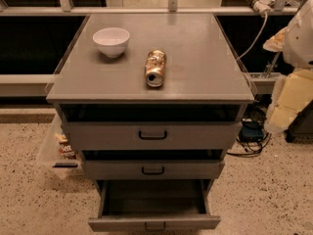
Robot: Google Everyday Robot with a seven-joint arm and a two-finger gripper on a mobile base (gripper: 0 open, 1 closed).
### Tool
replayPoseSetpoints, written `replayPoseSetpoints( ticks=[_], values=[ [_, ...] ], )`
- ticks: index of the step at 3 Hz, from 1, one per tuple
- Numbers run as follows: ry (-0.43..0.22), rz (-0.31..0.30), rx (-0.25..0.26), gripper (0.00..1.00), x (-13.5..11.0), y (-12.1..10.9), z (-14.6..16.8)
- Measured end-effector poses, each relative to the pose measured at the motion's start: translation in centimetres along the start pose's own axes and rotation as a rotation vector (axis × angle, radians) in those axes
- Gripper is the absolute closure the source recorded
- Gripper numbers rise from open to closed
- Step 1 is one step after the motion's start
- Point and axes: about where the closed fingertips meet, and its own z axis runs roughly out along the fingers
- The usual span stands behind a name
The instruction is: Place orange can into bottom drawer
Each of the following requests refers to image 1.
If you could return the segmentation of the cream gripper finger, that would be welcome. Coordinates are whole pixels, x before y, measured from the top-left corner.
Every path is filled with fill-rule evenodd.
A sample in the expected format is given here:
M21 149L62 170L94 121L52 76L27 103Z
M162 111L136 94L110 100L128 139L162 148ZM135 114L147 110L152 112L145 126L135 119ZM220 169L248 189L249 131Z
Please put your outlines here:
M282 52L285 45L287 29L284 27L275 35L271 36L263 44L263 49L270 52Z
M280 76L271 100L264 128L269 133L282 133L313 100L313 71L295 70L288 76Z

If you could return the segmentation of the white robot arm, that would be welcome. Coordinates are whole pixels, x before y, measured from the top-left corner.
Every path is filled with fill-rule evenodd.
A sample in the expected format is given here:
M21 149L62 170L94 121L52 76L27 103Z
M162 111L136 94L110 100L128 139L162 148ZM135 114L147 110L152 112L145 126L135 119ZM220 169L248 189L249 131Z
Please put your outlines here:
M281 52L291 74L275 82L265 130L282 133L313 100L313 0L306 3L289 24L265 41L263 48Z

